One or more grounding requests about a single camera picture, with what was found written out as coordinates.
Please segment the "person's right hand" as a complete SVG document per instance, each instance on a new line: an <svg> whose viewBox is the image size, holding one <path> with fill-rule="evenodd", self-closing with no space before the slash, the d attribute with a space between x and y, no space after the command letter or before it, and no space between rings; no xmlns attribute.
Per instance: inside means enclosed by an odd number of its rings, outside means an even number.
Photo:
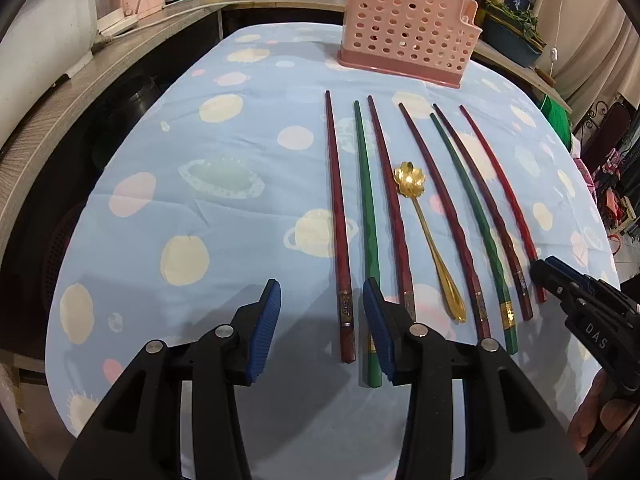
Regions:
<svg viewBox="0 0 640 480"><path fill-rule="evenodd" d="M609 384L610 378L606 371L599 370L570 422L568 436L577 453L581 453L585 448L598 422L607 432L620 440L636 418L638 408L633 403L618 399L604 400L605 389Z"/></svg>

